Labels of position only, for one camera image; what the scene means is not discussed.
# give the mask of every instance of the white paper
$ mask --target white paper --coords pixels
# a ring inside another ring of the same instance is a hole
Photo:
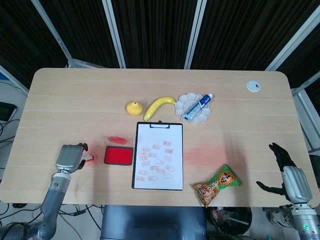
[[[152,126],[138,125],[134,188],[182,190],[182,125]]]

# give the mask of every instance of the snack bag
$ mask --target snack bag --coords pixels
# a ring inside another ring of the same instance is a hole
[[[196,191],[203,205],[207,208],[220,190],[229,186],[240,185],[240,181],[236,179],[231,168],[225,164],[208,182],[194,184],[192,187]]]

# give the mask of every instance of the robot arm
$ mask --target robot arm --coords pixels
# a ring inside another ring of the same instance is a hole
[[[63,145],[56,169],[52,176],[50,187],[41,206],[43,220],[28,224],[16,222],[10,226],[0,227],[0,239],[4,240],[50,240],[56,233],[57,217],[65,198],[71,176],[78,169],[82,169],[86,161],[81,159],[84,150],[88,150],[86,143],[78,145]]]
[[[285,198],[293,204],[291,211],[294,220],[294,228],[298,231],[302,240],[320,240],[320,222],[317,213],[308,202],[312,199],[312,193],[305,173],[291,160],[288,152],[272,143],[269,145],[274,152],[282,176],[282,188],[268,187],[262,182],[256,183],[263,190],[285,195]]]

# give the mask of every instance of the floor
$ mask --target floor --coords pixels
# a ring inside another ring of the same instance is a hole
[[[7,204],[4,202],[0,202],[0,214],[4,213],[7,209]],[[40,205],[39,204],[28,204],[24,208],[24,211],[18,212],[21,210],[18,208],[13,208],[10,204],[9,210],[6,214],[0,215],[0,220],[2,225],[5,226],[6,224],[12,222],[29,222],[35,216],[40,213],[40,209],[37,209]],[[85,205],[78,206],[81,210],[85,209]],[[61,206],[61,210],[67,213],[76,212],[76,207],[74,205],[63,205]],[[252,207],[251,208],[253,213],[252,224],[249,231],[246,232],[246,236],[250,236],[253,239],[257,240],[266,240],[267,236],[270,236],[272,240],[299,240],[299,236],[297,231],[292,228],[280,228],[277,226],[272,225],[266,218],[266,214],[262,211],[260,207]],[[93,206],[90,208],[90,212],[92,216],[97,221],[98,225],[101,226],[102,223],[102,212],[98,206]],[[74,229],[72,229],[59,215],[57,218],[57,229],[53,240],[98,240],[100,237],[100,230],[97,228],[95,223],[93,222],[92,218],[88,214],[88,212],[78,215],[78,216],[69,216],[63,215],[63,217],[77,230],[81,238],[77,235]],[[208,231],[214,231],[214,227],[208,224]]]

